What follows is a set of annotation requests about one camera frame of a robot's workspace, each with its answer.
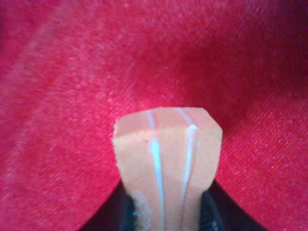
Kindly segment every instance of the foam block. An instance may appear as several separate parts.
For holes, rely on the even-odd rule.
[[[120,175],[136,205],[137,230],[198,230],[200,198],[212,183],[222,129],[203,108],[156,108],[115,125]]]

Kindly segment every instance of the red textile surface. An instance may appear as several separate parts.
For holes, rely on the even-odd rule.
[[[119,181],[120,116],[203,107],[217,180],[271,230],[307,230],[307,5],[0,3],[0,230],[76,230]]]

